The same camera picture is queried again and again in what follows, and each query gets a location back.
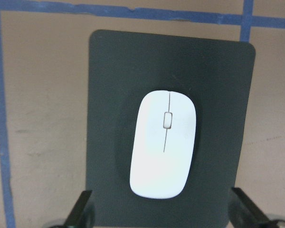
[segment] blue tape strip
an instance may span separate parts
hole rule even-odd
[[[285,29],[285,18],[268,18],[254,16],[252,26]]]
[[[244,0],[240,41],[249,42],[252,24],[253,0]]]
[[[3,190],[3,203],[7,228],[15,228],[13,198],[10,188],[10,153],[6,127],[6,108],[2,62],[2,42],[0,30],[0,170]]]
[[[37,2],[22,0],[17,2],[0,1],[0,10],[93,14],[101,17],[152,19],[152,20],[188,20],[191,22],[240,25],[241,16],[236,14],[220,14],[192,12],[167,9],[136,8],[103,5],[72,5],[62,2]]]

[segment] mouse palm rest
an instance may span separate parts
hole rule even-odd
[[[139,108],[130,186],[142,197],[168,199],[183,190],[192,160],[196,113],[185,95],[148,93]]]

